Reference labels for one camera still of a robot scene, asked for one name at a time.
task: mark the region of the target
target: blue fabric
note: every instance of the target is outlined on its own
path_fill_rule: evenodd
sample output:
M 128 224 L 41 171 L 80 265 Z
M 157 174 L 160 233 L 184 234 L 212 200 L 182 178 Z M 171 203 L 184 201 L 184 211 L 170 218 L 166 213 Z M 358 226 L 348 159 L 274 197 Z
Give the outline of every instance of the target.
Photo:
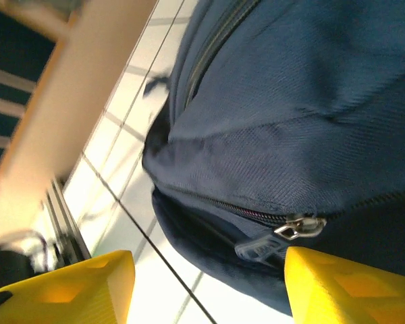
M 405 1 L 262 0 L 220 48 L 186 105 L 196 58 L 234 1 L 199 1 L 143 165 L 162 193 L 155 210 L 177 250 L 288 313 L 278 273 L 237 264 L 234 249 L 220 243 L 205 248 L 213 234 L 190 235 L 180 223 L 197 226 L 191 216 L 197 209 L 229 235 L 237 229 L 237 240 L 264 230 L 192 195 L 287 215 L 345 211 L 404 191 Z M 184 211 L 171 212 L 173 204 Z M 318 238 L 295 244 L 405 275 L 405 249 L 396 254 L 405 244 L 405 223 L 398 221 L 404 207 L 346 214 Z

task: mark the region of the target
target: backpack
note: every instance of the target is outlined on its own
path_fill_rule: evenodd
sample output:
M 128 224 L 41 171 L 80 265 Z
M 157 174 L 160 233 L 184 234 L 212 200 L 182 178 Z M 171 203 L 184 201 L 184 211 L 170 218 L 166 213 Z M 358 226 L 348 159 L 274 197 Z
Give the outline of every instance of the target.
M 405 1 L 200 0 L 142 162 L 175 249 L 278 311 L 291 245 L 405 275 Z

